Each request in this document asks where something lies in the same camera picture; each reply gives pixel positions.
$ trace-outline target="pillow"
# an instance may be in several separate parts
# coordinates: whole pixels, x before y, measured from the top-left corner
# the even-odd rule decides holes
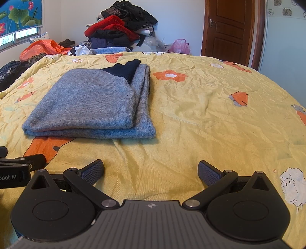
[[[37,36],[37,37],[34,37],[34,38],[30,38],[30,39],[29,39],[29,41],[30,41],[31,44],[32,44],[33,42],[36,42],[36,41],[39,41],[39,40],[50,40],[50,37],[49,37],[48,32],[44,33],[44,34],[41,35],[41,36]]]

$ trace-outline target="yellow floral bedsheet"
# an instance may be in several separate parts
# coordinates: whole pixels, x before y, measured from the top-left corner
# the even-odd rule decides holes
[[[26,118],[65,72],[135,58],[151,67],[149,111],[155,139],[23,134]],[[43,153],[50,173],[101,159],[106,173],[96,187],[119,202],[190,198],[203,190],[197,175],[200,160],[239,175],[264,171],[290,210],[283,239],[294,249],[306,245],[305,135],[306,112],[286,91],[253,69],[209,57],[141,52],[46,56],[0,93],[0,146],[8,148],[7,158]],[[289,180],[299,186],[297,191],[288,189]],[[22,190],[0,190],[0,248],[17,239],[10,211]]]

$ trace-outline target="door handle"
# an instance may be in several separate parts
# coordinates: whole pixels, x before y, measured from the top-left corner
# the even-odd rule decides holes
[[[212,19],[209,19],[209,27],[212,28],[213,23],[217,24],[217,22],[213,21]]]

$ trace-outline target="brown door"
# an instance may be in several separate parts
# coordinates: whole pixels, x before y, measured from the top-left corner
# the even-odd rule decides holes
[[[248,65],[254,0],[206,0],[202,56]]]

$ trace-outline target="orange print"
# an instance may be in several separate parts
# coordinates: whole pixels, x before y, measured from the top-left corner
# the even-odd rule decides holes
[[[248,105],[248,94],[246,92],[235,92],[229,98],[234,101],[235,106]]]
[[[105,55],[104,57],[109,63],[116,63],[121,56],[123,56],[123,53],[114,54],[114,55]]]
[[[177,72],[175,72],[173,70],[166,70],[166,71],[163,71],[163,72],[153,73],[153,75],[157,79],[161,79],[161,80],[170,80],[170,79],[173,79],[176,82],[182,82],[187,77],[186,74],[180,74],[180,73],[177,73]]]
[[[304,123],[304,125],[306,125],[306,112],[304,112],[304,109],[299,105],[291,105],[291,106],[297,111],[297,115],[300,116],[302,122]]]
[[[30,77],[30,78],[28,78],[25,82],[23,82],[23,83],[21,84],[21,86],[18,87],[17,89],[24,88],[24,87],[26,87],[28,84],[33,83],[33,81],[34,81],[34,79],[33,79],[32,77]]]
[[[49,163],[57,154],[59,149],[74,140],[67,137],[36,137],[23,156],[43,154],[46,163]]]
[[[22,101],[22,100],[25,100],[25,99],[31,97],[31,96],[32,96],[34,93],[36,93],[36,92],[37,92],[37,91],[34,91],[34,92],[30,92],[29,94],[23,95],[21,98],[18,98],[18,99],[17,99],[17,102],[20,102],[20,101]]]
[[[231,67],[234,67],[234,68],[237,68],[237,69],[239,69],[239,70],[241,70],[241,71],[244,71],[244,72],[248,72],[248,73],[252,73],[252,71],[250,71],[250,70],[247,70],[247,69],[244,69],[244,68],[242,68],[242,67],[240,67],[240,66],[238,66],[236,63],[234,63],[234,62],[230,62],[230,61],[223,61],[223,60],[220,60],[220,61],[222,61],[224,64],[226,64],[226,65],[229,65],[229,66],[231,66]]]

